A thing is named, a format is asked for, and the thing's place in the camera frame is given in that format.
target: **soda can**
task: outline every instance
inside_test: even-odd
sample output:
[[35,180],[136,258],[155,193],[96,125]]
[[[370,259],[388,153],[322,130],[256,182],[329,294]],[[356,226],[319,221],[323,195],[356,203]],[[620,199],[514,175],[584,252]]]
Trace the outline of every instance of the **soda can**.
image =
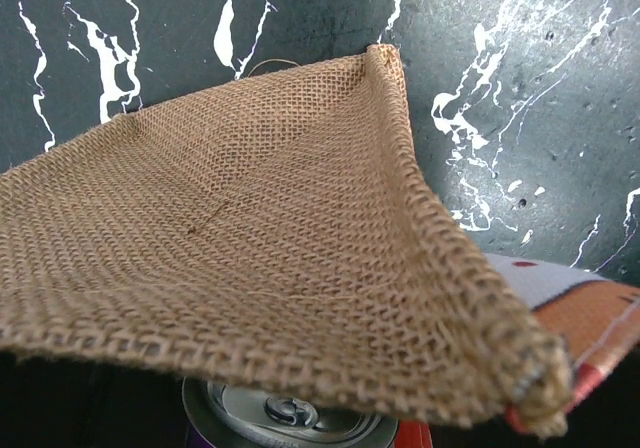
[[398,422],[186,378],[188,448],[390,448]]

